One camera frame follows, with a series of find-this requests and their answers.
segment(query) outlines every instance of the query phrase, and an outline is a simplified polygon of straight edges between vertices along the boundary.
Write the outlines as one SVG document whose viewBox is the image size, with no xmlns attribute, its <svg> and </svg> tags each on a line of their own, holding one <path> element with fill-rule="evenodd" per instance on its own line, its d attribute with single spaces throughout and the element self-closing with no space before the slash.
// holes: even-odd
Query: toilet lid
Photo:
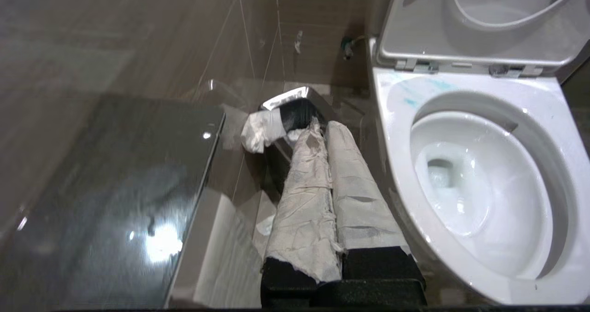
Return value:
<svg viewBox="0 0 590 312">
<path fill-rule="evenodd" d="M 393 0 L 377 59 L 466 72 L 497 64 L 557 68 L 589 35 L 590 0 Z"/>
</svg>

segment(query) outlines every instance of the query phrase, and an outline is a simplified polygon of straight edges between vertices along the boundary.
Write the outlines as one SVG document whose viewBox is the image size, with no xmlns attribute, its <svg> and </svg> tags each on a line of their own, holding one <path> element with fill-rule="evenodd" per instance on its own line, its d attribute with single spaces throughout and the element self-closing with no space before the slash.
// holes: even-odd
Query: toilet bowl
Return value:
<svg viewBox="0 0 590 312">
<path fill-rule="evenodd" d="M 499 125 L 443 111 L 414 123 L 413 165 L 438 219 L 474 258 L 505 276 L 535 279 L 553 220 L 535 161 Z"/>
<path fill-rule="evenodd" d="M 368 41 L 390 209 L 498 303 L 590 295 L 590 162 L 551 75 L 586 43 L 588 2 L 392 0 Z"/>
<path fill-rule="evenodd" d="M 557 81 L 372 74 L 404 225 L 489 299 L 584 301 L 590 163 Z"/>
</svg>

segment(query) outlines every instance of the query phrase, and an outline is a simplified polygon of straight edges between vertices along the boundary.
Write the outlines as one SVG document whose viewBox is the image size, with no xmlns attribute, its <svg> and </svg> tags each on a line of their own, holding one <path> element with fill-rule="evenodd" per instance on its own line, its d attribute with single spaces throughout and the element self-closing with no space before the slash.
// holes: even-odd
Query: blue stain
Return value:
<svg viewBox="0 0 590 312">
<path fill-rule="evenodd" d="M 446 82 L 443 82 L 443 81 L 439 81 L 439 80 L 436 80 L 436 79 L 427 79 L 427 81 L 429 83 L 431 83 L 432 85 L 436 86 L 441 91 L 448 91 L 449 89 L 452 89 L 452 88 L 455 87 L 455 86 L 453 86 L 453 85 L 451 85 L 449 83 L 446 83 Z"/>
<path fill-rule="evenodd" d="M 408 98 L 404 98 L 404 102 L 414 108 L 416 108 L 418 106 L 418 103 L 416 101 L 408 99 Z"/>
</svg>

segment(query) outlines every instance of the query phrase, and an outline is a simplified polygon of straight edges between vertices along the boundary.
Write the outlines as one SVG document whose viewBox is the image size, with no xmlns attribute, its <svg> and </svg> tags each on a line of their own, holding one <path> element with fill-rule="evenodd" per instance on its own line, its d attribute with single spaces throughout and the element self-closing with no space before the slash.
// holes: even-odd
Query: toilet seat hinge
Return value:
<svg viewBox="0 0 590 312">
<path fill-rule="evenodd" d="M 395 69 L 417 73 L 437 73 L 438 62 L 429 62 L 417 59 L 397 60 L 395 62 Z"/>
<path fill-rule="evenodd" d="M 510 66 L 490 65 L 490 75 L 499 78 L 537 77 L 543 72 L 543 68 L 535 65 Z"/>
</svg>

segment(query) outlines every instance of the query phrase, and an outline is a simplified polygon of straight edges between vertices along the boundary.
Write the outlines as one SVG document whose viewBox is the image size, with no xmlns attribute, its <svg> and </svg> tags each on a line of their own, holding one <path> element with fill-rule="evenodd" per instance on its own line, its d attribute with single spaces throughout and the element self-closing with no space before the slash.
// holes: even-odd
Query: trash bin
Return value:
<svg viewBox="0 0 590 312">
<path fill-rule="evenodd" d="M 318 121 L 320 121 L 320 125 L 322 126 L 322 133 L 325 132 L 326 125 L 329 121 L 340 121 L 337 113 L 332 109 L 330 104 L 311 87 L 299 87 L 277 95 L 260 105 L 260 110 L 270 111 L 297 101 L 309 102 L 316 108 L 318 111 Z M 280 138 L 271 144 L 271 146 L 264 149 L 264 156 L 268 164 L 272 182 L 274 182 L 278 192 L 282 194 L 284 182 L 287 179 L 287 174 L 291 167 L 293 148 L 291 148 L 285 138 Z"/>
</svg>

